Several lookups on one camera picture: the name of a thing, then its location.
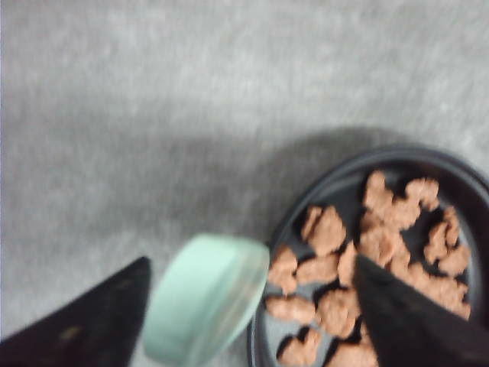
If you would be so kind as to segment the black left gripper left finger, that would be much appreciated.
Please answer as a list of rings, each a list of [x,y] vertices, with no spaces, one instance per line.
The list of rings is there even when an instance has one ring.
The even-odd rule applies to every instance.
[[[127,366],[151,282],[140,257],[65,307],[1,342],[3,366]]]

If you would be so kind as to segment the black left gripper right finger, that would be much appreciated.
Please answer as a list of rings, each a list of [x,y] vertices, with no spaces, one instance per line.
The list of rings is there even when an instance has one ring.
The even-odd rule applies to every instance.
[[[353,284],[380,366],[487,366],[488,331],[439,306],[369,258]]]

